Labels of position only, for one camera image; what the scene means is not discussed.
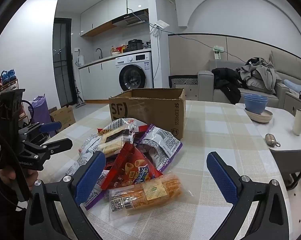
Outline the person's left hand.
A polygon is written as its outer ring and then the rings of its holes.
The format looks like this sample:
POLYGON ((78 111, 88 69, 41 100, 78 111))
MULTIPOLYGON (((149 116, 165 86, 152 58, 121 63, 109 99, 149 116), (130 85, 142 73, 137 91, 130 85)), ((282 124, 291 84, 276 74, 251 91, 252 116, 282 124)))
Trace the person's left hand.
MULTIPOLYGON (((26 173, 26 183, 29 190, 31 191, 35 185, 35 182, 38 180, 38 171, 27 170, 26 173)), ((0 170, 0 178, 5 185, 12 187, 13 182, 16 181, 16 178, 19 177, 16 176, 14 169, 8 167, 0 170)))

